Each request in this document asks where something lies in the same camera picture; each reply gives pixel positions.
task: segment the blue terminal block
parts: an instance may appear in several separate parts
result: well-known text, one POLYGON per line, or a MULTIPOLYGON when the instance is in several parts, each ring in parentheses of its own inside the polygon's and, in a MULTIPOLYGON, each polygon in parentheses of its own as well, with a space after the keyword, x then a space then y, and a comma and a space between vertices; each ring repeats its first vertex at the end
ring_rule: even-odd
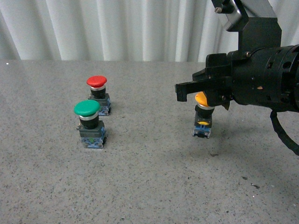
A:
POLYGON ((193 136, 198 136, 198 137, 201 137, 201 138, 209 139, 210 134, 211 134, 211 128, 206 127, 205 125, 195 126, 195 128, 193 130, 193 136))
POLYGON ((108 116, 111 112, 110 96, 106 93, 106 82, 107 79, 104 76, 92 76, 86 81, 91 91, 88 99, 97 101, 101 106, 99 116, 108 116))
POLYGON ((100 105, 94 100, 85 100, 78 103, 75 114, 79 115, 79 130, 81 142, 85 148, 103 148, 107 140, 107 132, 102 120, 99 120, 100 105))

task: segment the concrete surface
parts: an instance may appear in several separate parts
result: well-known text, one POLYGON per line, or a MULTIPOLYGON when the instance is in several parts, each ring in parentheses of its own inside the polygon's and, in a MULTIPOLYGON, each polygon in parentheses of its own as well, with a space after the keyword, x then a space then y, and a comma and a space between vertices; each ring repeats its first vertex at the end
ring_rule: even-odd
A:
MULTIPOLYGON (((0 61, 0 223, 299 223, 299 160, 270 109, 217 107, 211 138, 192 137, 194 95, 177 102, 174 84, 202 68, 0 61), (97 74, 112 114, 90 150, 73 107, 97 74)), ((298 142, 298 114, 279 118, 298 142)))

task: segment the green push button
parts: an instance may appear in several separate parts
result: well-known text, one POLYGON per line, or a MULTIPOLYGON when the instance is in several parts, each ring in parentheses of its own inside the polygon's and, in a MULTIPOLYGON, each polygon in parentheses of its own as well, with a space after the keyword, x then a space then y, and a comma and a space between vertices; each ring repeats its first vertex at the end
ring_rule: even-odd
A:
POLYGON ((75 108, 75 114, 82 117, 89 117, 94 115, 100 109, 100 105, 95 100, 84 100, 78 103, 75 108))

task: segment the white curtain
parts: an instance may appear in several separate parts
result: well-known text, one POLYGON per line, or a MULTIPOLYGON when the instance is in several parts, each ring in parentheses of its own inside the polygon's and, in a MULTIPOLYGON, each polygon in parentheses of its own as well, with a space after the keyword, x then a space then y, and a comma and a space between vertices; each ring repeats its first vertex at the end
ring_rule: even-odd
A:
MULTIPOLYGON (((299 44, 299 0, 269 2, 299 44)), ((204 62, 237 43, 210 0, 0 0, 2 59, 204 62)))

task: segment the red push button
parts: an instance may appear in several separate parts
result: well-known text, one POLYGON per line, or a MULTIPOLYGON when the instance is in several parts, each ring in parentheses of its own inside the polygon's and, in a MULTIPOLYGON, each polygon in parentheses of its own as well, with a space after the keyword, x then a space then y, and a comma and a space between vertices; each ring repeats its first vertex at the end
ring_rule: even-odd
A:
POLYGON ((93 88, 100 88, 107 82, 105 76, 91 76, 87 81, 87 85, 93 88))

